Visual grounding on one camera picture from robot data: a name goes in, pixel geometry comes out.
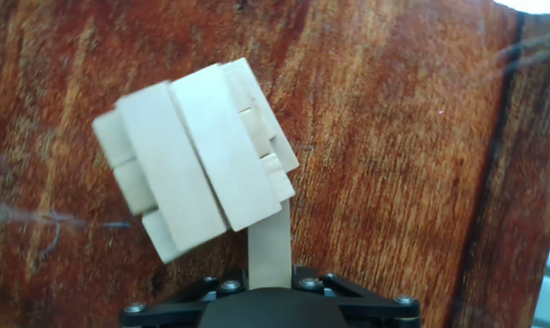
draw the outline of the dark groove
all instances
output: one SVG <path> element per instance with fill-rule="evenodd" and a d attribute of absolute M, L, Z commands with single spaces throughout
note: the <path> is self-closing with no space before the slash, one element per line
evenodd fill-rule
<path fill-rule="evenodd" d="M 521 41 L 522 32 L 524 30 L 524 24 L 525 24 L 525 14 L 518 13 L 513 44 L 516 44 Z M 518 47 L 516 50 L 512 51 L 508 55 L 506 64 L 511 65 L 512 63 L 516 62 L 520 58 L 520 55 L 521 55 L 521 50 Z M 475 204 L 474 219 L 467 233 L 467 237 L 463 242 L 462 264 L 459 266 L 456 282 L 453 287 L 453 300 L 450 301 L 451 306 L 447 314 L 445 315 L 445 320 L 444 320 L 447 323 L 445 325 L 447 327 L 455 326 L 455 319 L 461 314 L 463 310 L 462 296 L 464 295 L 465 289 L 466 289 L 466 287 L 463 286 L 463 276 L 466 272 L 471 272 L 474 266 L 474 262 L 471 257 L 471 249 L 472 249 L 472 246 L 474 245 L 474 242 L 479 241 L 480 236 L 482 235 L 482 227 L 478 224 L 478 219 L 484 215 L 487 201 L 491 197 L 491 191 L 489 190 L 487 182 L 490 178 L 492 169 L 494 168 L 494 164 L 497 161 L 497 156 L 499 155 L 498 150 L 500 149 L 502 139 L 504 136 L 505 126 L 508 120 L 507 111 L 510 106 L 509 105 L 510 99 L 512 97 L 511 84 L 512 84 L 512 80 L 514 79 L 514 72 L 515 72 L 515 69 L 508 69 L 508 70 L 505 70 L 504 72 L 504 82 L 502 86 L 500 111 L 499 111 L 497 123 L 495 125 L 494 135 L 490 141 L 490 146 L 489 146 L 490 156 L 488 157 L 487 162 L 484 165 L 484 170 L 482 172 L 482 177 L 483 177 L 482 185 L 478 188 L 478 190 L 480 190 L 479 194 L 481 195 L 481 197 Z"/>

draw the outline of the screw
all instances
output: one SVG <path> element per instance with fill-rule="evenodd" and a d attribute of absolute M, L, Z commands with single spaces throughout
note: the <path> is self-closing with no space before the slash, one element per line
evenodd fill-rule
<path fill-rule="evenodd" d="M 394 301 L 399 303 L 400 305 L 409 305 L 412 304 L 415 300 L 409 295 L 398 295 L 394 296 Z"/>
<path fill-rule="evenodd" d="M 302 289 L 316 289 L 323 285 L 323 282 L 317 278 L 304 278 L 301 279 L 298 283 L 298 286 Z"/>
<path fill-rule="evenodd" d="M 237 281 L 225 281 L 220 285 L 223 291 L 235 291 L 240 288 L 240 282 Z"/>
<path fill-rule="evenodd" d="M 126 306 L 125 309 L 123 309 L 125 313 L 140 313 L 144 310 L 146 310 L 146 304 L 142 302 L 131 303 L 130 305 Z"/>

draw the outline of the stacked wooden blocks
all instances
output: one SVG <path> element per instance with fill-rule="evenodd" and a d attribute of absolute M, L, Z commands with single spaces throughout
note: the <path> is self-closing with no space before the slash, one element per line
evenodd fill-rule
<path fill-rule="evenodd" d="M 122 97 L 93 129 L 163 262 L 250 227 L 251 288 L 273 274 L 287 287 L 287 172 L 299 163 L 246 59 Z M 282 279 L 271 258 L 282 258 Z"/>

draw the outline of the wooden board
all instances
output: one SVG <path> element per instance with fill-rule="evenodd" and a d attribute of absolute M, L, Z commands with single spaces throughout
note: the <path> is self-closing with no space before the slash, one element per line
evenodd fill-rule
<path fill-rule="evenodd" d="M 550 107 L 507 111 L 503 76 L 469 78 L 518 23 L 490 0 L 0 0 L 0 327 L 115 326 L 127 303 L 246 265 L 244 233 L 162 265 L 91 131 L 122 95 L 242 56 L 300 162 L 294 263 L 415 295 L 427 327 L 527 327 Z M 550 99 L 514 90 L 512 108 Z"/>

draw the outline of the reddish-brown wood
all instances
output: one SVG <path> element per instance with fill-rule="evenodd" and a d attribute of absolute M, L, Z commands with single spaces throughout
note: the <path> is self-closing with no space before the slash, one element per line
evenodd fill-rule
<path fill-rule="evenodd" d="M 501 75 L 475 72 L 516 28 L 516 13 L 489 0 L 0 0 L 0 327 L 113 326 L 128 302 L 246 264 L 244 234 L 164 266 L 136 224 L 104 228 L 130 217 L 90 127 L 124 94 L 241 56 L 300 160 L 294 262 L 415 295 L 428 327 L 472 326 L 456 309 L 484 311 L 499 295 L 531 302 L 538 276 L 524 278 L 526 292 L 492 292 L 490 272 L 467 264 L 469 245 L 472 259 L 491 251 L 472 231 L 506 91 Z M 550 137 L 528 142 L 550 154 Z M 537 163 L 524 179 L 550 167 Z M 85 225 L 63 225 L 42 254 L 56 226 L 22 217 L 51 210 Z M 505 325 L 524 306 L 502 308 L 494 321 Z"/>

